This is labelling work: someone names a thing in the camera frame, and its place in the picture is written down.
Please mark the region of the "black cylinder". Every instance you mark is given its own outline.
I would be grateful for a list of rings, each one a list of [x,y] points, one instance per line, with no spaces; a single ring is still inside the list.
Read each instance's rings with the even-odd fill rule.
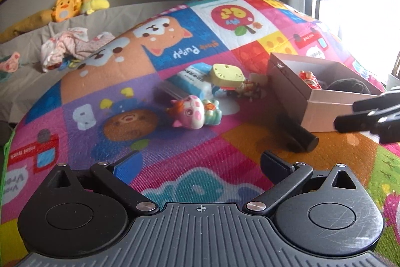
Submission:
[[[276,122],[293,141],[295,141],[298,149],[302,152],[311,152],[319,144],[319,138],[307,129],[303,128],[295,120],[286,114],[279,114]]]

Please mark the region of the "black plush toy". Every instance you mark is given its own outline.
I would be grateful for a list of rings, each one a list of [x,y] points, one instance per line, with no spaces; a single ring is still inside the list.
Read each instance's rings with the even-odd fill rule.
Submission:
[[[337,81],[334,81],[333,83],[329,84],[327,89],[338,92],[371,94],[370,90],[364,82],[354,78],[339,79]]]

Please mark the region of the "red hooded doll figure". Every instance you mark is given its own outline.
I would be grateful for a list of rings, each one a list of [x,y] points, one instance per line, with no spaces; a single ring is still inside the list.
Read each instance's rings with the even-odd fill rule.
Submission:
[[[298,76],[311,88],[321,90],[322,87],[319,84],[316,76],[311,71],[300,71]]]

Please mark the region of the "small cartoon figure keychain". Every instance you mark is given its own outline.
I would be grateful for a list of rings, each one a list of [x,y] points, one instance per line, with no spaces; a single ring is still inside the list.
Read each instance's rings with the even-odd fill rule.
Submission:
[[[257,73],[250,73],[240,87],[227,91],[227,95],[234,98],[247,98],[250,102],[266,96],[268,77]]]

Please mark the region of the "pink pig squishy toy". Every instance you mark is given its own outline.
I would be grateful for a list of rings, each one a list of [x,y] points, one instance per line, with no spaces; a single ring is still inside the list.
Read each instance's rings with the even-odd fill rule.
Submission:
[[[218,100],[201,100],[189,95],[182,100],[171,100],[166,112],[173,118],[173,127],[200,129],[204,125],[219,125],[223,113]]]

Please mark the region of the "blue white tissue pack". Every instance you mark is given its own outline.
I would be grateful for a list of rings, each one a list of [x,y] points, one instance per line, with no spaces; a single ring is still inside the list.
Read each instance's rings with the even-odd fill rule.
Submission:
[[[200,100],[210,100],[218,87],[210,80],[212,66],[203,62],[191,64],[177,74],[167,78],[159,87],[176,100],[197,96]]]

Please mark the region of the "white cardboard box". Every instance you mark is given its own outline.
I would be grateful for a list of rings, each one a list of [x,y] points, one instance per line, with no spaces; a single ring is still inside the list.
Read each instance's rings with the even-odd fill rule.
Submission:
[[[311,72],[318,81],[331,84],[354,78],[363,82],[369,94],[312,89],[301,78],[302,71]],[[350,68],[331,60],[272,53],[266,74],[268,84],[287,114],[310,132],[334,131],[334,120],[348,115],[354,102],[379,96],[382,91]]]

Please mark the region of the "colourful cartoon play mat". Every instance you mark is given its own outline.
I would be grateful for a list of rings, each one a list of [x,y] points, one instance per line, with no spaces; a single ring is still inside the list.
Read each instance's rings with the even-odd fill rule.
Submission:
[[[320,22],[277,0],[194,0],[123,33],[62,73],[17,126],[1,208],[1,265],[26,250],[17,217],[55,164],[85,169],[138,150],[132,185],[170,199],[244,200],[269,187],[259,156],[293,159],[267,122],[267,70],[313,57],[382,89]]]

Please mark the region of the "crumpled pink white cloth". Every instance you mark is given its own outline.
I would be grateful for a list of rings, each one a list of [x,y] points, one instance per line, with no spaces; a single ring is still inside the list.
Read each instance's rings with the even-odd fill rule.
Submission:
[[[57,33],[41,45],[42,71],[46,73],[58,68],[65,57],[84,60],[114,38],[112,33],[105,31],[89,39],[88,30],[83,27],[69,28]]]

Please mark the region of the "small pink cloth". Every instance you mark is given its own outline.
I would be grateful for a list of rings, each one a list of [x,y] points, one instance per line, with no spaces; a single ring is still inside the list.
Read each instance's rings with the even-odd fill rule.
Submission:
[[[19,67],[20,54],[18,52],[13,52],[12,55],[1,59],[0,61],[0,71],[4,73],[14,73]]]

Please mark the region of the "yellow green plush toy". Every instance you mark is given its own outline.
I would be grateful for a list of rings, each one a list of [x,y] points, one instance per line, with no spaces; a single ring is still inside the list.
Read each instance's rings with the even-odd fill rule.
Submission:
[[[90,15],[99,10],[106,10],[110,7],[107,0],[81,0],[80,14]]]

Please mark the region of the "yellow tiger plush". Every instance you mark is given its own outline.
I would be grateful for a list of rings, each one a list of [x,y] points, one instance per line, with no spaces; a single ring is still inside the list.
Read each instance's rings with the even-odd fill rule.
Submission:
[[[63,22],[80,14],[81,0],[56,0],[51,17],[54,22]]]

